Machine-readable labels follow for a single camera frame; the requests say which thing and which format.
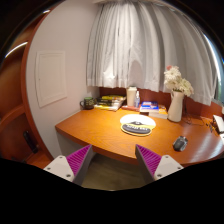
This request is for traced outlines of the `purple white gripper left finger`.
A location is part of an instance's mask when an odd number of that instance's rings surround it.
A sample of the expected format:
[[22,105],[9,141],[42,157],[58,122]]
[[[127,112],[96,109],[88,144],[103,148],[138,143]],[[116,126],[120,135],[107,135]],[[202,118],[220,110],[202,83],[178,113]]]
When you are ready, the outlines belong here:
[[44,170],[81,186],[92,158],[92,146],[87,145],[68,156],[59,155]]

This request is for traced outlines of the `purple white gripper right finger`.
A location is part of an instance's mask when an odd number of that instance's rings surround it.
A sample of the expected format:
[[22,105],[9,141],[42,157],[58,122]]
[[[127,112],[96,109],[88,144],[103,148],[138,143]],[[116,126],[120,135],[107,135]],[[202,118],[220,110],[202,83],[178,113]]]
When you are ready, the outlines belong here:
[[135,146],[135,155],[147,184],[183,169],[171,156],[160,156],[140,145]]

